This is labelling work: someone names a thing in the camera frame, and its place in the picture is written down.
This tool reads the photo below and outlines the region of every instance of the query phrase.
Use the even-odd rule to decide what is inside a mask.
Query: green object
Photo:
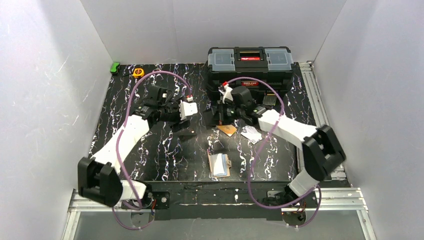
[[[116,74],[118,72],[119,66],[120,66],[119,62],[114,62],[112,64],[112,67],[110,68],[110,72],[113,74]]]

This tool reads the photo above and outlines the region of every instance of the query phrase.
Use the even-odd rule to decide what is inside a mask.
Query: toolbox
[[[210,99],[220,99],[218,87],[237,77],[251,77],[269,84],[281,97],[291,89],[294,68],[290,49],[280,47],[212,47],[207,56],[206,89]],[[277,98],[263,84],[251,80],[230,83],[245,86],[257,103],[275,105]]]

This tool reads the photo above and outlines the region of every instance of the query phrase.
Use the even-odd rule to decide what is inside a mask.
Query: cable
[[[153,212],[153,209],[155,209],[156,206],[156,199],[154,200],[153,206],[151,206],[151,215],[154,217],[155,216],[155,212]]]
[[[294,212],[294,213],[301,213],[301,208],[303,208],[302,207],[302,203],[301,202],[299,202],[299,207],[297,208],[297,210]]]
[[[302,210],[299,211],[299,213],[303,213],[305,211],[305,209],[306,209],[306,201],[303,200],[303,207],[302,207]]]
[[[117,157],[117,159],[118,159],[118,162],[119,162],[119,165],[120,165],[120,168],[122,169],[122,172],[123,172],[123,176],[125,177],[125,179],[128,181],[128,183],[129,183],[129,186],[131,187],[131,190],[132,190],[132,192],[134,193],[134,195],[135,195],[135,198],[137,199],[137,202],[138,202],[138,208],[137,207],[134,207],[134,206],[132,206],[131,204],[129,204],[129,203],[127,203],[126,201],[123,201],[122,203],[125,205],[125,206],[127,206],[129,209],[132,209],[132,210],[140,210],[142,207],[143,207],[143,205],[142,205],[142,200],[140,199],[140,196],[139,196],[139,194],[138,194],[138,192],[137,192],[137,190],[136,190],[136,187],[134,186],[134,184],[133,184],[133,181],[131,180],[131,178],[130,178],[130,175],[128,174],[128,171],[127,171],[127,169],[125,168],[125,166],[124,166],[124,163],[123,163],[123,161],[122,161],[122,159],[121,159],[121,155],[120,155],[120,153],[119,153],[119,143],[120,143],[120,140],[121,140],[121,137],[122,137],[122,134],[124,133],[124,130],[125,130],[125,127],[127,126],[127,121],[128,121],[128,117],[130,116],[130,108],[131,108],[131,103],[132,103],[132,101],[133,101],[133,97],[134,97],[134,95],[135,95],[135,92],[136,92],[136,89],[139,87],[139,85],[145,80],[145,79],[147,79],[148,77],[150,77],[151,75],[155,75],[155,74],[167,74],[167,75],[171,75],[171,76],[174,76],[175,78],[177,78],[177,79],[179,79],[179,80],[181,80],[183,83],[184,83],[184,85],[186,85],[187,86],[187,89],[188,89],[188,92],[189,92],[189,94],[190,95],[192,95],[192,87],[182,78],[182,77],[180,77],[179,75],[177,75],[177,74],[175,74],[175,73],[173,73],[173,72],[169,72],[169,71],[153,71],[153,72],[150,72],[150,73],[148,73],[148,74],[146,74],[146,75],[144,75],[142,78],[140,78],[140,80],[135,84],[135,86],[132,88],[132,91],[131,91],[131,94],[129,95],[129,99],[128,99],[128,107],[126,108],[126,114],[125,114],[125,121],[123,122],[123,128],[122,128],[122,130],[119,132],[119,135],[118,135],[118,138],[117,138],[117,140],[116,140],[116,157]],[[131,229],[131,230],[136,230],[136,229],[134,229],[133,227],[128,227],[128,226],[125,226],[119,219],[118,219],[118,217],[117,217],[117,215],[115,214],[115,210],[112,208],[112,212],[113,212],[113,214],[114,214],[114,216],[115,216],[115,219],[116,219],[116,221],[122,226],[122,227],[124,227],[124,228],[126,228],[126,229]]]
[[[280,111],[279,111],[279,116],[278,116],[278,120],[275,122],[275,124],[272,126],[272,128],[271,128],[271,130],[268,132],[268,134],[266,135],[266,140],[268,140],[268,139],[270,139],[270,137],[271,137],[271,135],[273,134],[273,132],[276,130],[276,128],[277,128],[277,126],[278,126],[278,124],[279,124],[279,122],[280,122],[280,119],[281,119],[281,116],[284,114],[284,102],[283,102],[283,100],[281,99],[281,97],[280,97],[280,95],[277,93],[277,91],[275,91],[270,85],[268,85],[266,82],[264,82],[264,81],[262,81],[262,80],[260,80],[260,79],[257,79],[257,78],[253,78],[253,77],[247,77],[247,76],[241,76],[241,77],[236,77],[236,78],[233,78],[233,79],[231,79],[231,80],[229,80],[229,81],[227,81],[227,83],[228,84],[230,84],[230,83],[232,83],[232,82],[235,82],[235,81],[237,81],[237,80],[242,80],[242,79],[246,79],[246,80],[251,80],[251,81],[257,81],[257,82],[259,82],[259,83],[261,83],[261,84],[263,84],[263,85],[265,85],[267,88],[269,88],[274,94],[275,94],[275,96],[277,97],[277,99],[279,100],[279,102],[280,102],[280,104],[281,104],[281,109],[280,109]],[[252,163],[251,163],[251,165],[250,165],[250,168],[249,168],[249,173],[248,173],[248,176],[247,176],[247,191],[248,191],[248,193],[249,193],[249,196],[250,196],[250,198],[252,199],[252,201],[256,204],[256,205],[258,205],[259,207],[261,207],[261,208],[264,208],[264,209],[281,209],[281,208],[286,208],[286,207],[288,207],[288,206],[290,206],[290,205],[292,205],[292,204],[295,204],[295,203],[297,203],[297,202],[299,202],[300,200],[302,200],[303,198],[305,198],[307,195],[309,195],[314,189],[315,189],[315,187],[312,187],[311,189],[309,189],[305,194],[303,194],[302,196],[300,196],[300,197],[298,197],[298,198],[296,198],[295,200],[293,200],[293,201],[291,201],[291,202],[288,202],[288,203],[285,203],[285,204],[282,204],[282,205],[279,205],[279,206],[267,206],[267,205],[263,205],[262,203],[260,203],[260,202],[258,202],[256,199],[255,199],[255,197],[253,196],[253,194],[252,194],[252,186],[251,186],[251,181],[252,181],[252,174],[254,174],[254,166],[255,166],[255,164],[256,164],[256,161],[258,160],[258,158],[259,158],[259,153],[262,151],[262,149],[264,148],[264,146],[265,146],[265,144],[267,143],[267,141],[263,141],[261,144],[260,144],[260,146],[259,146],[259,149],[258,149],[258,151],[256,152],[256,154],[255,154],[255,156],[254,156],[254,158],[253,158],[253,161],[252,161]],[[316,186],[317,188],[318,188],[318,190],[319,190],[319,192],[320,192],[320,194],[321,194],[321,189],[320,189],[320,187],[317,185]],[[320,195],[320,198],[319,198],[319,203],[318,203],[318,207],[317,207],[317,210],[316,211],[318,211],[318,208],[320,207],[320,204],[321,204],[321,195]]]
[[[316,188],[318,189],[318,192],[319,192],[319,199],[318,199],[318,205],[316,206],[315,212],[313,212],[312,216],[304,224],[299,225],[299,226],[296,226],[298,228],[305,227],[306,225],[308,225],[309,223],[311,223],[312,220],[314,220],[315,216],[317,215],[318,209],[320,209],[320,207],[321,207],[321,198],[323,196],[323,193],[321,192],[320,185],[316,185]]]
[[[148,208],[148,207],[150,207],[151,205],[152,205],[152,203],[154,202],[154,200],[153,200],[153,197],[150,199],[150,203],[147,205],[147,206],[145,206],[145,207],[143,207],[144,209],[146,209],[146,208]]]

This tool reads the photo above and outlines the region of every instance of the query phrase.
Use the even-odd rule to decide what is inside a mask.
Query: white paper
[[[210,165],[212,166],[212,175],[213,176],[224,175],[225,170],[223,165],[223,154],[218,153],[212,156],[210,158]]]
[[[252,144],[256,144],[257,142],[262,140],[262,134],[252,126],[244,126],[241,135],[249,139]]]

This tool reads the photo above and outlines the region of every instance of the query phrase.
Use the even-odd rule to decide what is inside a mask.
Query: toolbox label
[[[259,82],[257,82],[257,81],[242,81],[241,82],[241,85],[242,86],[245,86],[245,87],[258,86],[259,85]]]
[[[242,61],[260,61],[261,58],[259,56],[242,56]]]

